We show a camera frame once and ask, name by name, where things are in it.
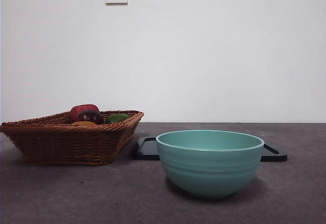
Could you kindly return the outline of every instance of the yellow fruit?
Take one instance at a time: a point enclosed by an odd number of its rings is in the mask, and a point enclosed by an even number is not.
[[[72,123],[73,126],[95,126],[96,124],[91,121],[77,121]]]

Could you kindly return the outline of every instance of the green fruit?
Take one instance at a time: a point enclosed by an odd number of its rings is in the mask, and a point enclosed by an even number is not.
[[[129,118],[129,115],[127,115],[127,114],[112,114],[106,118],[105,123],[106,124],[117,123],[117,122],[124,121],[128,118]]]

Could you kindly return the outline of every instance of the white wall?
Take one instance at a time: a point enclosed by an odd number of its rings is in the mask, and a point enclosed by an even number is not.
[[[2,121],[326,122],[326,0],[2,0]]]

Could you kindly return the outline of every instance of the basket rim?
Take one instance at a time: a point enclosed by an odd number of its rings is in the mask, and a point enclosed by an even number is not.
[[[35,120],[44,120],[49,119],[51,117],[55,116],[64,116],[68,115],[70,112],[62,112],[50,116],[44,116],[39,118],[33,118],[33,119],[27,119],[27,120],[19,120],[15,122],[3,122],[0,126],[0,132],[3,131],[5,128],[47,128],[47,129],[59,129],[59,128],[65,128],[67,130],[80,130],[80,129],[88,129],[88,130],[117,130],[117,129],[124,129],[127,128],[132,122],[139,121],[141,117],[144,116],[144,113],[138,110],[105,110],[100,111],[100,113],[123,113],[123,112],[132,112],[135,113],[133,116],[129,117],[128,119],[118,122],[118,123],[112,123],[112,124],[101,124],[101,125],[92,125],[92,126],[80,126],[80,125],[72,125],[72,124],[37,124],[37,123],[31,123],[31,121]]]

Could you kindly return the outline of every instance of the red apple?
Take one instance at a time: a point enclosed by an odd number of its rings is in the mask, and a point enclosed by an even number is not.
[[[77,115],[77,121],[90,121],[97,125],[103,124],[103,116],[99,111],[84,110]]]
[[[93,104],[82,104],[82,105],[77,105],[73,107],[70,111],[69,115],[69,121],[70,123],[74,123],[77,121],[77,115],[84,111],[84,110],[95,110],[95,111],[100,111],[96,105]]]

